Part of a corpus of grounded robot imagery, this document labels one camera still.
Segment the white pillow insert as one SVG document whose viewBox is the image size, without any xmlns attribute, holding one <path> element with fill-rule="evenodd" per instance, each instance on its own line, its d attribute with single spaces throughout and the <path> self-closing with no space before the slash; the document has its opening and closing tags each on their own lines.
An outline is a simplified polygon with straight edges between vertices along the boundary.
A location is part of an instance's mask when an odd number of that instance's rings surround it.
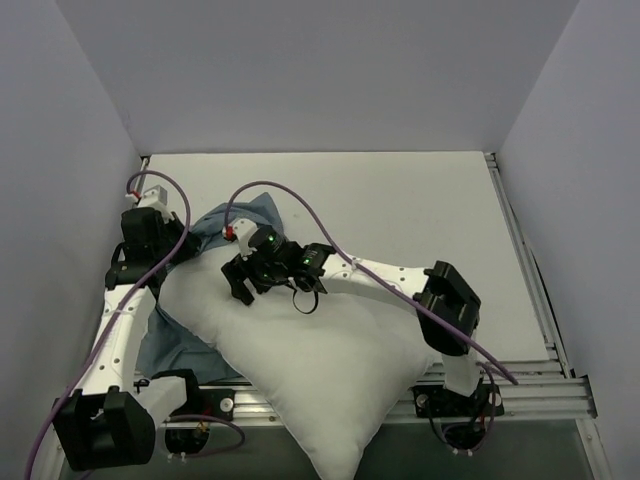
<svg viewBox="0 0 640 480">
<path fill-rule="evenodd" d="M 267 343 L 265 366 L 243 377 L 265 396 L 320 478 L 352 479 L 386 415 L 439 356 L 405 311 L 329 294 L 303 315 L 290 290 L 271 291 L 289 296 L 288 311 L 259 334 Z"/>
</svg>

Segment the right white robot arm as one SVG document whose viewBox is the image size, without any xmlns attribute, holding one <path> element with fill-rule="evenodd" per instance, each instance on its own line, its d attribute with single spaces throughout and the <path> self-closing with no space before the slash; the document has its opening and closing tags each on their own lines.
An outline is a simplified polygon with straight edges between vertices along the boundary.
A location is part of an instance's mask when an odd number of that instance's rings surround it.
<svg viewBox="0 0 640 480">
<path fill-rule="evenodd" d="M 247 219 L 224 227 L 222 235 L 239 247 L 221 268 L 236 300 L 249 306 L 255 295 L 286 287 L 315 299 L 348 294 L 413 312 L 424 341 L 442 356 L 447 406 L 464 413 L 479 402 L 480 369 L 469 343 L 481 301 L 452 265 L 438 261 L 431 268 L 409 268 L 343 258 L 331 245 L 301 246 L 274 227 Z"/>
</svg>

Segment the blue-grey pillowcase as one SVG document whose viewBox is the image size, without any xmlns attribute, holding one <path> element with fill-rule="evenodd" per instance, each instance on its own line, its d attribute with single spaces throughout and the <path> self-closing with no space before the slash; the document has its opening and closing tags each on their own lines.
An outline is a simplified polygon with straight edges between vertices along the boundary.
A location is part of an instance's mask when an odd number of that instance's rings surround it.
<svg viewBox="0 0 640 480">
<path fill-rule="evenodd" d="M 203 215 L 191 232 L 202 241 L 199 255 L 173 266 L 148 320 L 137 369 L 150 378 L 190 369 L 201 383 L 256 376 L 265 366 L 267 343 L 259 338 L 282 320 L 289 296 L 271 291 L 249 307 L 236 300 L 221 272 L 237 247 L 222 237 L 226 205 Z"/>
</svg>

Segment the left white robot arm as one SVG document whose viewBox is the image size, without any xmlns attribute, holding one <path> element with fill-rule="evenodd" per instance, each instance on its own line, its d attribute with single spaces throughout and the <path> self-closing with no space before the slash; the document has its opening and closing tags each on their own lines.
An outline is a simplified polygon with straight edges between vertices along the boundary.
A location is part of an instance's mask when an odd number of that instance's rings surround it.
<svg viewBox="0 0 640 480">
<path fill-rule="evenodd" d="M 54 408 L 53 427 L 75 472 L 148 463 L 161 424 L 172 415 L 190 419 L 203 403 L 190 369 L 164 371 L 146 387 L 134 385 L 167 265 L 192 258 L 199 241 L 163 207 L 124 212 L 121 230 L 123 240 L 105 275 L 104 310 L 88 366 Z"/>
</svg>

